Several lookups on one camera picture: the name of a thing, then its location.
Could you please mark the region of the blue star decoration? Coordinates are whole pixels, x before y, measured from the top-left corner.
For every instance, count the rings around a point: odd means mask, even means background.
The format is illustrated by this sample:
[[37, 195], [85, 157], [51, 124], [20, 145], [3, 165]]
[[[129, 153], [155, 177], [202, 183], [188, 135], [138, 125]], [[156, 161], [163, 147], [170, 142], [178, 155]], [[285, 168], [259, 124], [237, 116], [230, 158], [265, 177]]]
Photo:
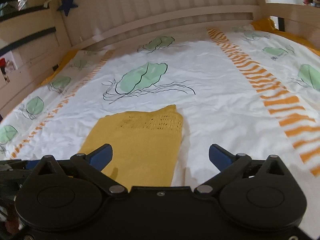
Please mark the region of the blue star decoration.
[[71, 9], [78, 8], [79, 6], [74, 3], [74, 0], [61, 0], [61, 5], [57, 8], [57, 11], [63, 12], [67, 17]]

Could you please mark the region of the beige wooden bed frame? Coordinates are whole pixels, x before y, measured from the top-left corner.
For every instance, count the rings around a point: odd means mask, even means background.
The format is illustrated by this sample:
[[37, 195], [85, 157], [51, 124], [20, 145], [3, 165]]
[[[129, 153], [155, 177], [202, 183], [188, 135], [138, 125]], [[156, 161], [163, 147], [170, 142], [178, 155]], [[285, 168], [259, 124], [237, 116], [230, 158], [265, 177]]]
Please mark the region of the beige wooden bed frame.
[[74, 0], [66, 17], [61, 0], [27, 0], [27, 8], [1, 17], [1, 57], [15, 70], [1, 75], [6, 116], [75, 49], [100, 49], [169, 29], [230, 25], [263, 17], [319, 45], [319, 10], [285, 0]]

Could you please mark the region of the white leaf print bedsheet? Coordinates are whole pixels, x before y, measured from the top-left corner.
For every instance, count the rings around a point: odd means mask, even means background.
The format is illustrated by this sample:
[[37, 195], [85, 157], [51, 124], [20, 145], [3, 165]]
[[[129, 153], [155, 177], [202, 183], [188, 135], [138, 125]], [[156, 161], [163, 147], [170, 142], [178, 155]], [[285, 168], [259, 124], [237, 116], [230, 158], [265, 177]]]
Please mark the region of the white leaf print bedsheet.
[[250, 25], [68, 54], [2, 121], [1, 159], [67, 159], [99, 119], [168, 105], [183, 116], [171, 186], [217, 174], [211, 144], [254, 159], [278, 155], [308, 201], [302, 230], [319, 236], [319, 52]]

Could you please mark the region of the yellow knit sweater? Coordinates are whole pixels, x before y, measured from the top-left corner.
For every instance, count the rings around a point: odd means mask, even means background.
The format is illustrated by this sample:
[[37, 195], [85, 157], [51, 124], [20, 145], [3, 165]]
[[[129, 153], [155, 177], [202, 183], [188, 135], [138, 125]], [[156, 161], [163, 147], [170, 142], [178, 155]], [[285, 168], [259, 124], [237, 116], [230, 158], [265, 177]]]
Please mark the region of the yellow knit sweater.
[[123, 112], [98, 120], [80, 152], [112, 146], [103, 174], [127, 189], [170, 186], [182, 141], [183, 116], [175, 105], [153, 112]]

